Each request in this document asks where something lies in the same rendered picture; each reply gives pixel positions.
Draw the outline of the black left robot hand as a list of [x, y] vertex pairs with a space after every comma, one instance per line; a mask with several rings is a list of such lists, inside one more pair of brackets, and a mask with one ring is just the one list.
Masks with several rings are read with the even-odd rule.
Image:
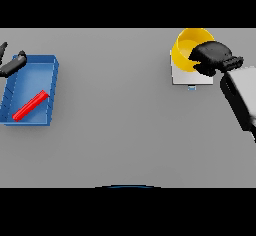
[[13, 75], [19, 69], [23, 68], [27, 63], [26, 53], [21, 50], [15, 59], [9, 61], [6, 64], [2, 64], [2, 58], [4, 56], [4, 52], [7, 46], [7, 42], [3, 42], [0, 45], [0, 77], [4, 78], [8, 78], [9, 76]]

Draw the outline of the yellow bowl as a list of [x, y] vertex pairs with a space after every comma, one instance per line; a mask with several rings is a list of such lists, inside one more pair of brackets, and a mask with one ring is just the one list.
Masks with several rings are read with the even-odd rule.
[[182, 71], [194, 72], [193, 66], [198, 61], [189, 59], [192, 50], [199, 44], [213, 40], [213, 35], [204, 28], [185, 28], [178, 35], [171, 50], [174, 65]]

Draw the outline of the blue tray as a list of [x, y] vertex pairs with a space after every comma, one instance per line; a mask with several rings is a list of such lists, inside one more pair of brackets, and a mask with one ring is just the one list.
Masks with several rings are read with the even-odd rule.
[[[27, 64], [6, 79], [0, 102], [0, 124], [49, 126], [52, 120], [59, 63], [55, 55], [28, 55]], [[44, 90], [49, 97], [16, 122], [12, 115]]]

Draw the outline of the red beaker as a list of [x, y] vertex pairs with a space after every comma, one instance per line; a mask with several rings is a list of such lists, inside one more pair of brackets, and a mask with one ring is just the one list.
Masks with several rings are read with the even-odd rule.
[[40, 105], [48, 97], [49, 97], [49, 94], [44, 90], [41, 90], [32, 99], [30, 99], [27, 103], [25, 103], [20, 109], [18, 109], [12, 115], [12, 119], [16, 122], [22, 120], [26, 115], [28, 115], [32, 110], [34, 110], [38, 105]]

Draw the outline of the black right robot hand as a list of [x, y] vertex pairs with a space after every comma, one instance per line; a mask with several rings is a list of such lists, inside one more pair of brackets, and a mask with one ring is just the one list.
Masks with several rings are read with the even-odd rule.
[[223, 43], [207, 41], [194, 47], [188, 57], [194, 61], [193, 68], [200, 74], [213, 77], [216, 71], [221, 73], [238, 69], [243, 65], [244, 58], [234, 56]]

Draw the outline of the pale square measuring scale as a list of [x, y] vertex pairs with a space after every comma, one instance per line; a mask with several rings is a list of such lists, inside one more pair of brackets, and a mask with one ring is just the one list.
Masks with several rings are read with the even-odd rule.
[[178, 68], [170, 59], [171, 77], [173, 85], [185, 85], [189, 90], [195, 90], [197, 85], [212, 85], [213, 78], [195, 72], [186, 72]]

